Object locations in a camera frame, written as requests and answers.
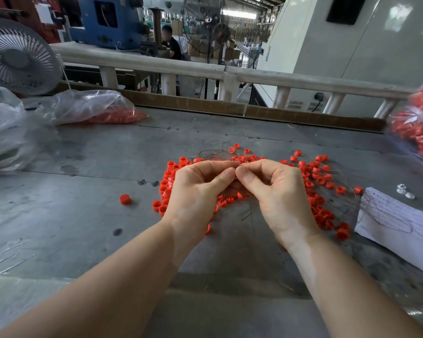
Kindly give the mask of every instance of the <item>clear plastic bag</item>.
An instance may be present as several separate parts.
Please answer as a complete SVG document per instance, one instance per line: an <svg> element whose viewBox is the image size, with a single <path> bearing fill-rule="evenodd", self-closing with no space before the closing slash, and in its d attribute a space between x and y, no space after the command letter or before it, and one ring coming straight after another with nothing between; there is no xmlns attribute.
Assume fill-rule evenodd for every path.
<svg viewBox="0 0 423 338"><path fill-rule="evenodd" d="M423 161L423 86L400 113L389 116L388 131L403 150Z"/></svg>
<svg viewBox="0 0 423 338"><path fill-rule="evenodd" d="M114 90L66 90L40 100L36 113L53 125L84 123L134 123L148 116Z"/></svg>
<svg viewBox="0 0 423 338"><path fill-rule="evenodd" d="M57 139L53 126L27 112L20 99L0 87L0 173L24 168Z"/></svg>

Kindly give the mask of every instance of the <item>hand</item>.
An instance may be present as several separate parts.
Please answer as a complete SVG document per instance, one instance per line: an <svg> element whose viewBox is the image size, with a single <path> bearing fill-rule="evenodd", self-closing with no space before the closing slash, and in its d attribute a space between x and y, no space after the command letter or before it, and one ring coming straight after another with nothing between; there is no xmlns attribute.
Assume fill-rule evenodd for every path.
<svg viewBox="0 0 423 338"><path fill-rule="evenodd" d="M263 159L242 164L236 175L259 200L265 221L286 249L320 233L298 168Z"/></svg>
<svg viewBox="0 0 423 338"><path fill-rule="evenodd" d="M238 192L238 165L238 161L202 161L178 170L163 221L170 222L177 233L196 245L207 232L217 197Z"/></svg>

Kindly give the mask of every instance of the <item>white paper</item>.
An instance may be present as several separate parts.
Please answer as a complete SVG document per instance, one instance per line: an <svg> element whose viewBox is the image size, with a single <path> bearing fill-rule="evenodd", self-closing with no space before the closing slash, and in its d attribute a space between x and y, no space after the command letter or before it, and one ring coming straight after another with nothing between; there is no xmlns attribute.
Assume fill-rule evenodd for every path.
<svg viewBox="0 0 423 338"><path fill-rule="evenodd" d="M53 25L53 20L50 15L50 5L48 4L37 4L36 11L38 12L39 19L43 24Z"/></svg>
<svg viewBox="0 0 423 338"><path fill-rule="evenodd" d="M423 212L368 187L360 201L355 232L423 271Z"/></svg>

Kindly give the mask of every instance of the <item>man in black shirt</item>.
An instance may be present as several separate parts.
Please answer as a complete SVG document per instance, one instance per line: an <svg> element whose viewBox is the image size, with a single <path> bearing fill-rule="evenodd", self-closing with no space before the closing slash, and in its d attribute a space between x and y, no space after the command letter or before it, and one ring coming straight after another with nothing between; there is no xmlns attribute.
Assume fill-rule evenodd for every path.
<svg viewBox="0 0 423 338"><path fill-rule="evenodd" d="M161 36L163 37L161 44L171 50L171 59L182 60L182 51L180 50L180 45L177 40L172 37L172 27L169 25L164 25L161 28Z"/></svg>

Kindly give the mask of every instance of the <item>blue machine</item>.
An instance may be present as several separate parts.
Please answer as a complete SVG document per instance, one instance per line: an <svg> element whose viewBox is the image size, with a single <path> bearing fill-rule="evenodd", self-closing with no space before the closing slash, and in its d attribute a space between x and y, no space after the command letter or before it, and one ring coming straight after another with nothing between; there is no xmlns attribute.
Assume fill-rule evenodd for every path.
<svg viewBox="0 0 423 338"><path fill-rule="evenodd" d="M144 30L142 0L78 0L83 27L72 27L72 40L119 50L138 49Z"/></svg>

